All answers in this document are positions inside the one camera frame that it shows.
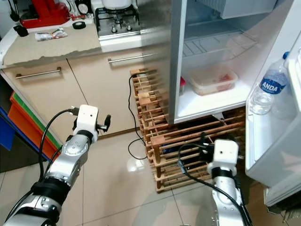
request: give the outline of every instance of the robotic arm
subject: robotic arm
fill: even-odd
[[[237,173],[238,145],[232,140],[217,139],[214,142],[213,161],[207,171],[212,176],[213,184],[230,195],[238,205],[242,204],[241,191],[236,188],[234,176]],[[215,214],[211,217],[212,225],[244,226],[241,213],[232,201],[220,192],[212,190],[215,202]]]
[[[4,226],[55,226],[62,204],[87,161],[90,145],[98,138],[98,130],[107,131],[111,116],[104,125],[97,125],[98,109],[81,105],[73,128],[73,136],[62,147],[60,156],[53,162],[41,182],[32,186],[29,195],[14,211]]]

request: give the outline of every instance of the orange crate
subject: orange crate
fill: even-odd
[[[37,146],[40,146],[43,131],[36,125],[26,111],[12,98],[12,106],[8,112],[8,117],[14,124]],[[56,151],[55,145],[46,137],[43,145],[43,153],[48,157]]]

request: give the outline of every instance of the black cable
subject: black cable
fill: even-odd
[[[75,14],[76,13],[76,6],[74,4],[75,4],[74,1],[71,2],[72,8],[73,8],[73,13]]]
[[[10,6],[10,10],[14,10],[13,6],[10,3],[10,0],[8,0],[9,6]]]
[[[133,141],[127,146],[127,150],[128,150],[128,152],[130,153],[130,155],[131,155],[133,158],[135,158],[135,159],[137,159],[137,160],[143,160],[143,159],[146,159],[147,156],[145,156],[144,158],[138,158],[138,157],[134,156],[134,155],[131,153],[131,151],[130,151],[130,146],[131,146],[131,144],[134,143],[134,142],[136,142],[136,141],[138,141],[138,140],[140,140],[140,138],[138,138],[138,139],[136,139],[136,140],[133,140]]]
[[[5,222],[11,217],[11,215],[16,211],[16,209],[19,207],[19,205],[32,193],[32,191],[28,191],[23,197],[14,205],[14,207],[9,212],[8,216],[5,219]]]
[[[40,148],[39,148],[39,165],[40,165],[40,177],[39,177],[39,182],[43,179],[44,176],[44,166],[43,166],[43,161],[42,161],[42,153],[43,153],[43,144],[44,144],[44,140],[46,137],[46,134],[48,132],[48,129],[51,125],[51,123],[61,114],[65,113],[65,112],[72,112],[72,109],[66,109],[63,111],[60,111],[59,113],[57,113],[55,116],[53,116],[53,118],[48,122],[47,126],[44,129],[43,135],[42,135],[42,139],[41,139],[41,143],[40,143]]]
[[[136,134],[137,134],[137,136],[142,140],[142,142],[144,143],[144,145],[146,145],[145,142],[144,142],[144,140],[143,140],[143,138],[138,134],[138,131],[137,131],[137,124],[136,124],[136,118],[135,118],[134,113],[132,112],[132,110],[131,110],[131,108],[130,108],[130,98],[131,98],[131,93],[132,93],[132,88],[131,88],[131,78],[133,78],[133,77],[136,76],[136,75],[137,75],[137,74],[133,74],[133,75],[128,79],[128,86],[129,86],[129,88],[130,88],[130,94],[128,95],[128,105],[127,105],[127,107],[128,107],[128,109],[130,110],[130,112],[131,112],[131,114],[132,114],[132,116],[133,116]]]
[[[46,167],[46,170],[45,170],[44,175],[45,175],[45,174],[47,173],[47,171],[49,170],[49,168],[50,168],[50,166],[51,166],[51,164],[52,164],[52,162],[53,162],[53,159],[56,157],[56,155],[59,153],[59,151],[62,149],[62,147],[63,147],[63,146],[60,146],[60,147],[53,153],[51,159],[50,159],[49,162],[48,162],[48,165],[47,165],[47,167]]]
[[[235,185],[236,188],[238,189],[239,193],[240,193],[240,197],[241,197],[241,206],[243,208],[243,211],[248,219],[249,222],[252,222],[251,217],[248,213],[248,210],[246,209],[246,204],[245,204],[245,198],[244,198],[244,194],[241,191],[241,183],[240,180],[238,179],[238,176],[234,177],[234,181],[235,181]]]
[[[19,15],[19,9],[18,9],[18,2],[16,0],[13,0],[14,6],[15,6],[15,11]]]
[[[70,10],[69,10],[69,12],[71,12],[71,10],[72,10],[72,7],[71,7],[71,4],[70,4],[70,2],[67,0],[67,2],[68,2],[68,4],[69,4],[69,7],[70,7]]]
[[[57,113],[55,116],[53,116],[53,118],[48,122],[47,126],[44,129],[43,135],[42,135],[42,139],[41,139],[41,143],[40,143],[40,148],[39,148],[39,166],[40,166],[40,177],[39,177],[39,182],[43,179],[44,177],[44,166],[43,166],[43,159],[42,159],[42,153],[43,153],[43,144],[44,144],[44,140],[46,137],[46,134],[48,132],[48,129],[51,125],[51,123],[61,114],[65,113],[65,112],[72,112],[73,109],[66,109],[63,111],[60,111],[59,113]],[[51,162],[53,161],[54,157],[56,156],[56,154],[60,151],[62,147],[58,148],[57,151],[52,155],[48,165],[47,165],[47,169],[48,167],[50,167]],[[32,193],[32,191],[28,191],[15,205],[14,207],[11,209],[11,211],[9,212],[5,222],[11,217],[11,215],[15,212],[15,210],[20,206],[20,204]]]
[[[186,168],[184,167],[184,164],[181,160],[181,150],[184,148],[184,147],[187,147],[187,146],[197,146],[197,147],[201,147],[201,148],[204,148],[203,146],[201,145],[197,145],[197,144],[194,144],[194,143],[191,143],[191,144],[185,144],[185,145],[182,145],[180,148],[179,148],[179,151],[178,151],[178,164],[182,170],[182,173],[184,175],[186,175],[187,177],[189,177],[190,179],[193,179],[201,184],[204,184],[210,188],[212,188],[213,190],[217,191],[217,192],[220,192],[221,194],[225,195],[232,203],[233,205],[238,209],[239,213],[241,214],[241,217],[243,219],[243,222],[246,226],[251,226],[252,223],[250,222],[248,216],[246,215],[245,213],[245,210],[243,209],[242,206],[240,206],[229,194],[227,194],[226,192],[224,192],[223,190],[221,190],[220,188],[218,187],[215,187],[214,185],[204,181],[204,180],[200,180],[198,178],[195,178],[194,176],[190,175]]]
[[[130,108],[130,99],[131,99],[131,93],[132,93],[132,88],[131,88],[131,78],[133,78],[134,76],[136,76],[136,75],[138,75],[138,74],[142,74],[142,73],[135,73],[135,74],[133,74],[133,75],[128,79],[128,86],[129,86],[129,88],[130,88],[130,93],[129,93],[129,95],[128,95],[128,105],[127,105],[127,107],[128,107],[129,111],[131,112],[131,114],[132,114],[132,116],[133,116],[134,124],[135,124],[135,131],[136,131],[136,134],[137,134],[137,136],[138,136],[139,138],[136,139],[136,140],[133,140],[133,141],[127,146],[127,150],[128,150],[128,152],[130,153],[130,155],[131,155],[133,158],[135,158],[135,159],[137,159],[137,160],[143,160],[143,159],[146,159],[147,156],[145,156],[145,157],[143,157],[143,158],[138,158],[138,157],[135,157],[135,156],[131,153],[131,151],[130,151],[130,146],[131,146],[131,144],[134,143],[134,142],[136,142],[136,141],[138,141],[138,140],[141,140],[141,141],[143,142],[144,146],[146,146],[145,141],[144,141],[143,138],[138,134],[138,131],[137,131],[137,124],[136,124],[136,118],[135,118],[134,113],[132,112],[132,110],[131,110],[131,108]]]

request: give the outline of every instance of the water bottle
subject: water bottle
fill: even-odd
[[[279,98],[275,99],[272,106],[272,113],[275,117],[282,120],[293,120],[297,115],[293,92],[290,83],[279,94]]]
[[[279,94],[287,84],[287,69],[284,66],[289,52],[282,59],[273,63],[264,75],[259,86],[250,98],[249,109],[254,114],[266,114],[272,107],[275,95]]]

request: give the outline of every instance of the gas stove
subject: gas stove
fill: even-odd
[[[119,10],[97,8],[95,23],[100,39],[140,33],[139,14],[133,5]]]

